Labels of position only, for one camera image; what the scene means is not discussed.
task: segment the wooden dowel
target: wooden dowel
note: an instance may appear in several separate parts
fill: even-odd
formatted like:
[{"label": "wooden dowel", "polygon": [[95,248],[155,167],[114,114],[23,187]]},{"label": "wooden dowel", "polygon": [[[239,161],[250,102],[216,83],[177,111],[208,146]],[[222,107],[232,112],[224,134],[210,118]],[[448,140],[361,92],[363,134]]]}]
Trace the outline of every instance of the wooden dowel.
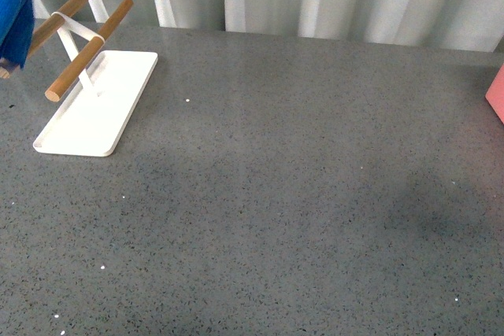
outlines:
[{"label": "wooden dowel", "polygon": [[[103,24],[98,31],[98,34],[107,40],[132,6],[132,0],[124,0],[117,7],[112,16],[110,16]],[[46,90],[46,97],[52,102],[59,102],[65,92],[70,88],[73,82],[76,81],[77,77],[87,67],[89,62],[91,62],[102,46],[103,41],[99,37],[94,37],[90,42],[88,42],[77,57],[70,62],[65,70],[63,70],[59,77]]]},{"label": "wooden dowel", "polygon": [[116,8],[114,13],[109,17],[109,19],[103,24],[103,26],[98,31],[98,34],[107,40],[110,35],[112,35],[117,25],[124,19],[126,13],[133,7],[132,0],[123,0],[122,3]]},{"label": "wooden dowel", "polygon": [[[81,9],[88,0],[68,0],[63,6],[60,7],[58,12],[63,13],[68,17],[72,17]],[[40,27],[37,28],[33,36],[31,37],[30,50],[28,51],[28,58],[33,55],[38,48],[44,44],[44,42],[51,37],[55,31],[65,23],[65,19],[60,15],[53,15],[43,22]]]}]

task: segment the blue towel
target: blue towel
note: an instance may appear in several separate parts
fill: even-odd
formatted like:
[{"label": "blue towel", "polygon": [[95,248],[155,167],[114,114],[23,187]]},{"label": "blue towel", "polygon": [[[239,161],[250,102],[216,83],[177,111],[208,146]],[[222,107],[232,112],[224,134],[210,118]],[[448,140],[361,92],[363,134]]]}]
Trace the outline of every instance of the blue towel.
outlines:
[{"label": "blue towel", "polygon": [[34,25],[32,0],[0,0],[0,57],[23,67]]}]

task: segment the white tray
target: white tray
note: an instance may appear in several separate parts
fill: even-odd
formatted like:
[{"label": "white tray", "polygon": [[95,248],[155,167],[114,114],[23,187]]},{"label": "white tray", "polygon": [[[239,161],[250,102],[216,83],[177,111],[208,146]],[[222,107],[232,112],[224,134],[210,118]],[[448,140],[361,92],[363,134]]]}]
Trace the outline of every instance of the white tray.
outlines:
[{"label": "white tray", "polygon": [[35,150],[109,156],[157,62],[156,53],[102,51],[87,70],[98,97],[78,82],[33,142]]}]

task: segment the speckled stone surface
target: speckled stone surface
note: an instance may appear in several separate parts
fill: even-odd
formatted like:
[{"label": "speckled stone surface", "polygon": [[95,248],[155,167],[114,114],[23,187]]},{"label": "speckled stone surface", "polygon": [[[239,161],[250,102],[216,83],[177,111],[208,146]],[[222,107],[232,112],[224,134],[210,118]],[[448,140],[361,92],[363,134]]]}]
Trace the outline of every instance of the speckled stone surface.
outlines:
[{"label": "speckled stone surface", "polygon": [[136,27],[109,48],[159,53],[111,157],[32,148],[56,37],[0,82],[2,336],[503,334],[503,54]]}]

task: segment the pink object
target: pink object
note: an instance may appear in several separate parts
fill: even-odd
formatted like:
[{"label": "pink object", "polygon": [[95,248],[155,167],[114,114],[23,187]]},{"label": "pink object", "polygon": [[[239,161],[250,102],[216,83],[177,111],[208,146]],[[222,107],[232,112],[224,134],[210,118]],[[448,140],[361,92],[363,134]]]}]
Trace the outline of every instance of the pink object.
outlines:
[{"label": "pink object", "polygon": [[498,118],[504,122],[504,65],[497,72],[497,76],[485,95]]}]

